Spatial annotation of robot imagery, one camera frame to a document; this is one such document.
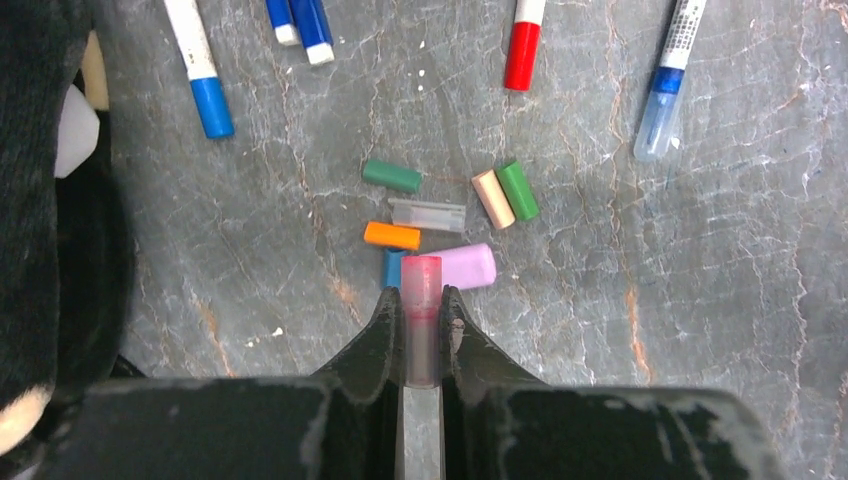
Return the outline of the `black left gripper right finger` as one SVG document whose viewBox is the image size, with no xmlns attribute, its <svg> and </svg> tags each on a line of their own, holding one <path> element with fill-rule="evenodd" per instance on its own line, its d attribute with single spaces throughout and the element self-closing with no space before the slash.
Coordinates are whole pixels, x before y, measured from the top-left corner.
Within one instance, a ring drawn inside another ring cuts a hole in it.
<svg viewBox="0 0 848 480">
<path fill-rule="evenodd" d="M 519 393 L 550 389 L 477 325 L 453 286 L 443 289 L 439 322 L 444 406 L 481 406 Z"/>
</svg>

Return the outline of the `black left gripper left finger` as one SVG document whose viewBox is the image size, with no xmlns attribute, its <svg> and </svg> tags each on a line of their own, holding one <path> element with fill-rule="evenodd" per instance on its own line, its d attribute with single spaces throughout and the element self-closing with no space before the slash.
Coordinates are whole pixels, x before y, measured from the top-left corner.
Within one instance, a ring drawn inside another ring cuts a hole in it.
<svg viewBox="0 0 848 480">
<path fill-rule="evenodd" d="M 340 387 L 353 402 L 374 403 L 387 383 L 399 383 L 402 320 L 399 290 L 388 287 L 367 325 L 312 377 Z"/>
</svg>

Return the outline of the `pink highlighter cap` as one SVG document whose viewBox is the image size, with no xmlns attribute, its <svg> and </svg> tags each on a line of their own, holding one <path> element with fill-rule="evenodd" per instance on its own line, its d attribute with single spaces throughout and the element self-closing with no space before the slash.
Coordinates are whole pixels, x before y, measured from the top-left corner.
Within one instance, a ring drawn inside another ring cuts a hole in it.
<svg viewBox="0 0 848 480">
<path fill-rule="evenodd" d="M 459 290 L 487 287 L 497 278 L 493 251 L 485 243 L 434 251 L 426 256 L 441 259 L 443 284 Z"/>
</svg>

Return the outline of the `blue marker cap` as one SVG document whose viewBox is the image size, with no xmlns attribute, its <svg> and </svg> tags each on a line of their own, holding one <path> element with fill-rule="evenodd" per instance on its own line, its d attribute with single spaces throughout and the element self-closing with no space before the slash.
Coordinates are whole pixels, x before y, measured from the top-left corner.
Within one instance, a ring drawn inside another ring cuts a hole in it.
<svg viewBox="0 0 848 480">
<path fill-rule="evenodd" d="M 408 250 L 398 248 L 386 248 L 383 257 L 382 287 L 401 286 L 402 259 L 409 254 Z"/>
</svg>

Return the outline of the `orange marker cap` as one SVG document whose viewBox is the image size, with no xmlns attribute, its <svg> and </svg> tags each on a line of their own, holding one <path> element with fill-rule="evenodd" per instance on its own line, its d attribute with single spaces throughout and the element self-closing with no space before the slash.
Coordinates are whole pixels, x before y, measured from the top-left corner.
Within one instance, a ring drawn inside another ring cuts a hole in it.
<svg viewBox="0 0 848 480">
<path fill-rule="evenodd" d="M 363 240 L 371 245 L 415 251 L 421 245 L 421 231 L 411 227 L 370 221 L 365 228 Z"/>
</svg>

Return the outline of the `clear pen cap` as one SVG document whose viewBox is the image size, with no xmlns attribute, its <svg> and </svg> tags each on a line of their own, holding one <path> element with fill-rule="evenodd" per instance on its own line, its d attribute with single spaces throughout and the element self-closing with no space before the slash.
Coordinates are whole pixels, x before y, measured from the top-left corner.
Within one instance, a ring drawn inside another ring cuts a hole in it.
<svg viewBox="0 0 848 480">
<path fill-rule="evenodd" d="M 394 225 L 460 233 L 465 227 L 464 205 L 389 198 Z"/>
</svg>

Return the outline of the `beige marker cap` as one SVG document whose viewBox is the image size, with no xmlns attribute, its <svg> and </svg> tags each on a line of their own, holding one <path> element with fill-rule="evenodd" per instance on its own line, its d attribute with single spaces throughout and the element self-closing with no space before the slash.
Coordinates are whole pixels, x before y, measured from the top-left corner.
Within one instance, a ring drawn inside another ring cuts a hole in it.
<svg viewBox="0 0 848 480">
<path fill-rule="evenodd" d="M 515 214 L 493 169 L 475 175 L 471 183 L 496 229 L 505 229 L 516 221 Z"/>
</svg>

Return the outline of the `green marker cap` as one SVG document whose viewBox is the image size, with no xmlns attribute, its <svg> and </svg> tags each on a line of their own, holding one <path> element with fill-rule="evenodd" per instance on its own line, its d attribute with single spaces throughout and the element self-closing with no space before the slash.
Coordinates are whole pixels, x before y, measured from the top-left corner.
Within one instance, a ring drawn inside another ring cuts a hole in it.
<svg viewBox="0 0 848 480">
<path fill-rule="evenodd" d="M 418 171 L 376 158 L 365 163 L 362 178 L 366 183 L 410 194 L 417 193 L 422 183 L 422 175 Z"/>
<path fill-rule="evenodd" d="M 527 221 L 539 215 L 535 195 L 518 161 L 497 168 L 495 174 L 518 220 Z"/>
</svg>

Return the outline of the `dark blue capped marker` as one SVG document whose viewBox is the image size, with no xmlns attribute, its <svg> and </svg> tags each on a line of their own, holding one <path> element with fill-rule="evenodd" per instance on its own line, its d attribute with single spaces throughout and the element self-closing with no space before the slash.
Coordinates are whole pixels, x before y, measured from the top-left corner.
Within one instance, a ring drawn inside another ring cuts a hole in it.
<svg viewBox="0 0 848 480">
<path fill-rule="evenodd" d="M 277 42 L 284 46 L 295 46 L 300 37 L 288 0 L 266 0 L 270 24 Z"/>
<path fill-rule="evenodd" d="M 333 36 L 322 0 L 291 0 L 290 8 L 308 62 L 321 65 L 335 59 Z"/>
</svg>

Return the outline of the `light blue capped white marker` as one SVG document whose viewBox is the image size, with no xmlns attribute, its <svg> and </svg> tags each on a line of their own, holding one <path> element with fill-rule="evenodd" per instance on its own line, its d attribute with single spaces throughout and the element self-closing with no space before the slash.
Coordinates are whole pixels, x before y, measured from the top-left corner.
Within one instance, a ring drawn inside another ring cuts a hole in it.
<svg viewBox="0 0 848 480">
<path fill-rule="evenodd" d="M 235 133 L 231 114 L 195 0 L 165 0 L 204 134 L 209 139 Z"/>
</svg>

